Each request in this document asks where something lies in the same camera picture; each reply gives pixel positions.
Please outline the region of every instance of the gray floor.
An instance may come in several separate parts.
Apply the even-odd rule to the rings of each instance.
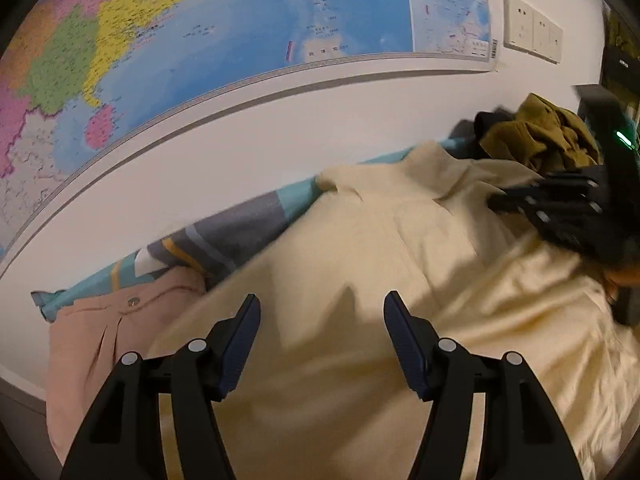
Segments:
[[[47,434],[43,400],[0,380],[0,421],[25,462],[40,480],[58,480],[62,466]]]

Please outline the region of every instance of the map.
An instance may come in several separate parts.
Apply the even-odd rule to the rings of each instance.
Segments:
[[[488,0],[39,0],[0,59],[0,253],[65,179],[171,108],[360,54],[488,60]]]

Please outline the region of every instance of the green light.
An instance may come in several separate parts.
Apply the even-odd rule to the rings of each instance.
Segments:
[[[629,139],[627,139],[621,132],[616,132],[616,135],[620,137],[622,142],[624,142],[628,147],[633,148],[633,144]]]

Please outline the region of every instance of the white wall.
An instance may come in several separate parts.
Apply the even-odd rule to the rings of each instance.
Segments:
[[[528,92],[575,109],[571,86],[600,76],[601,0],[524,1],[564,29],[560,65],[503,49],[493,73],[405,76],[293,95],[198,126],[91,186],[0,280],[0,376],[44,397],[48,325],[31,290],[71,286],[188,222],[329,164],[443,139],[479,110],[515,110]]]

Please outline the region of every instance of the crumpled brown cloth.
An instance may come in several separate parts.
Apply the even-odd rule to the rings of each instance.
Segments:
[[[494,124],[480,146],[491,158],[516,160],[540,174],[602,163],[580,117],[535,94],[520,105],[515,120]]]

